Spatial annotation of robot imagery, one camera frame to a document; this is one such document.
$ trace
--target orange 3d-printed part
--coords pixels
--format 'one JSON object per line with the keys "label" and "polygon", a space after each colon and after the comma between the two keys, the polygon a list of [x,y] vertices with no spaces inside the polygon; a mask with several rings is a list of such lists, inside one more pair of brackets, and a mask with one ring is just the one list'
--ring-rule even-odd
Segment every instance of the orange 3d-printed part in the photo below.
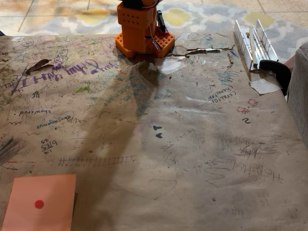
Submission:
{"label": "orange 3d-printed part", "polygon": [[[174,46],[174,36],[169,32],[160,33],[156,26],[156,7],[135,10],[120,3],[117,18],[122,32],[115,37],[115,45],[128,58],[137,53],[154,53],[162,58]],[[155,47],[152,38],[160,50]]]}

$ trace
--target torn paper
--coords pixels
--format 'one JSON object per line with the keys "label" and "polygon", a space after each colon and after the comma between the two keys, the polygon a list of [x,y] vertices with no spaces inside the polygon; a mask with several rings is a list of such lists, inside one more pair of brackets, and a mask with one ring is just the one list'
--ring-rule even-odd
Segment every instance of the torn paper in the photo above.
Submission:
{"label": "torn paper", "polygon": [[185,63],[177,59],[155,59],[155,68],[168,75],[185,67]]}
{"label": "torn paper", "polygon": [[259,77],[258,80],[250,81],[249,85],[259,94],[271,93],[281,89],[281,86],[277,81],[275,75],[272,75],[270,73],[265,74],[264,78]]}
{"label": "torn paper", "polygon": [[20,42],[21,40],[23,40],[24,37],[14,37],[11,41],[12,42]]}

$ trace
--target pink sticky note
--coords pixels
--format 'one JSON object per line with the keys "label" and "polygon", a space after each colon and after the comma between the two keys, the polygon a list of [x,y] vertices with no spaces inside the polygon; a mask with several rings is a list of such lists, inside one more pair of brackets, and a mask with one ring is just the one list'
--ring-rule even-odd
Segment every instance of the pink sticky note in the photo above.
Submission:
{"label": "pink sticky note", "polygon": [[2,231],[70,231],[76,175],[18,177]]}

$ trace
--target brown paper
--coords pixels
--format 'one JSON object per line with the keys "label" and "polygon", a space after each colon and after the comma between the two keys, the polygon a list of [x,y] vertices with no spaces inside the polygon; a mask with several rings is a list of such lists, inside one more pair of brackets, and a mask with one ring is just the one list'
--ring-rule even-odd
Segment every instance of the brown paper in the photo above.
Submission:
{"label": "brown paper", "polygon": [[281,91],[250,88],[218,33],[225,50],[168,75],[113,35],[0,38],[1,219],[14,177],[76,173],[74,231],[304,230],[307,149]]}

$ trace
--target orange robot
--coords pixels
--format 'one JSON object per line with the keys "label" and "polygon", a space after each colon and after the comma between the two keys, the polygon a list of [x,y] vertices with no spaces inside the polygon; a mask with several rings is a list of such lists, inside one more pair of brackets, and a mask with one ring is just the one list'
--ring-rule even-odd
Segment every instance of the orange robot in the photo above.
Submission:
{"label": "orange robot", "polygon": [[168,32],[162,13],[156,11],[160,0],[149,1],[122,0],[117,6],[122,32],[115,37],[115,45],[128,58],[137,53],[154,53],[162,58],[174,46],[174,36]]}

